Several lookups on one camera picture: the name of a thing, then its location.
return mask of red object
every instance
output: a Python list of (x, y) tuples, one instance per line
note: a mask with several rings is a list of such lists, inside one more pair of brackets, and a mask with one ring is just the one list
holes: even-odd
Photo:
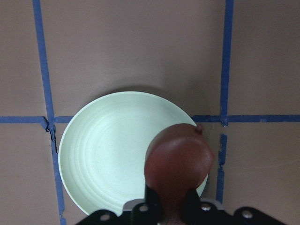
[(214, 154), (202, 135), (203, 127), (176, 124), (161, 131), (150, 143), (145, 161), (148, 187), (163, 206), (161, 225), (183, 225), (183, 198), (196, 189), (210, 171)]

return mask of white plate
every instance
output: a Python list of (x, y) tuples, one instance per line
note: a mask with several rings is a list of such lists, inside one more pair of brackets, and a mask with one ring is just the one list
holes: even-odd
[[(69, 122), (60, 142), (62, 182), (86, 214), (99, 209), (122, 213), (123, 204), (144, 197), (145, 153), (163, 129), (195, 125), (170, 101), (143, 92), (100, 97)], [(200, 195), (206, 179), (197, 189)]]

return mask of silver screw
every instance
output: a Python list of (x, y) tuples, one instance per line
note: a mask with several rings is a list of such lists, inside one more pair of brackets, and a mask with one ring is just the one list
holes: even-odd
[(107, 221), (111, 218), (111, 216), (109, 214), (104, 214), (102, 216), (100, 216), (100, 221)]
[(242, 211), (242, 216), (246, 219), (251, 219), (253, 217), (253, 214), (248, 210), (244, 210)]
[(145, 204), (145, 205), (141, 205), (139, 207), (140, 212), (147, 212), (149, 210), (149, 207)]
[(211, 207), (210, 207), (210, 205), (207, 204), (207, 203), (202, 203), (201, 209), (202, 209), (203, 211), (209, 211), (209, 210), (211, 209)]

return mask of plate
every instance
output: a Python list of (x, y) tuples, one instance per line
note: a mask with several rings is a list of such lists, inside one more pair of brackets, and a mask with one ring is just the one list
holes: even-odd
[(148, 145), (178, 123), (196, 125), (178, 106), (149, 93), (117, 92), (87, 104), (59, 146), (60, 176), (71, 199), (87, 215), (99, 209), (122, 214), (124, 203), (144, 197)]

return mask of screw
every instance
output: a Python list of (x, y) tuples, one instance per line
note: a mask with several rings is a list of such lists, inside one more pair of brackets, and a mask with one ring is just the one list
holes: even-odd
[(209, 210), (211, 209), (211, 207), (210, 207), (210, 205), (207, 204), (207, 203), (202, 203), (201, 209), (202, 209), (203, 211), (209, 211)]
[(242, 211), (242, 216), (246, 219), (251, 219), (253, 217), (253, 214), (248, 210), (244, 210)]
[(100, 221), (104, 222), (107, 221), (111, 218), (111, 216), (109, 214), (103, 214), (100, 216)]
[(147, 212), (149, 210), (148, 205), (144, 204), (139, 207), (140, 212)]

